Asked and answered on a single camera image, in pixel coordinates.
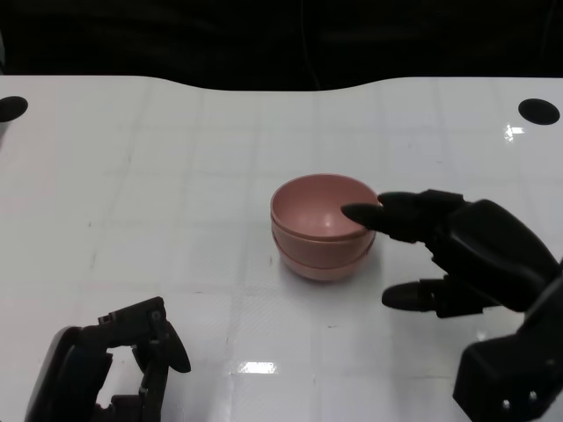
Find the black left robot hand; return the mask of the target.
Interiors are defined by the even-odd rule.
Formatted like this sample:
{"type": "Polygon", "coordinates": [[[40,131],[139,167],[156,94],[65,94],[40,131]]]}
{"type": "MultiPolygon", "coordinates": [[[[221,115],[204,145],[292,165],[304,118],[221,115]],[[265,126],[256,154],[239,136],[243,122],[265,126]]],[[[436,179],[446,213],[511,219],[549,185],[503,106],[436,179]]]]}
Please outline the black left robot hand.
{"type": "Polygon", "coordinates": [[[191,363],[157,296],[113,311],[97,324],[65,327],[48,349],[26,409],[28,421],[159,421],[170,370],[191,363]],[[137,394],[116,395],[107,407],[98,394],[113,363],[111,349],[131,348],[143,379],[137,394]]]}

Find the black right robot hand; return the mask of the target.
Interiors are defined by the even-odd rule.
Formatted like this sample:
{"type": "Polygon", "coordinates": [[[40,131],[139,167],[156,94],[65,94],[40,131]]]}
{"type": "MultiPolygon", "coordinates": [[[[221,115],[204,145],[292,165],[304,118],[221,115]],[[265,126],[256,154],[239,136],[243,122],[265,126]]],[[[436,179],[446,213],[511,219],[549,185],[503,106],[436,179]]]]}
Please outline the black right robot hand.
{"type": "Polygon", "coordinates": [[[441,279],[387,288],[382,303],[388,308],[440,318],[495,306],[525,312],[562,273],[541,239],[490,200],[436,190],[382,193],[378,200],[344,205],[342,214],[391,239],[424,244],[445,272],[441,279]]]}

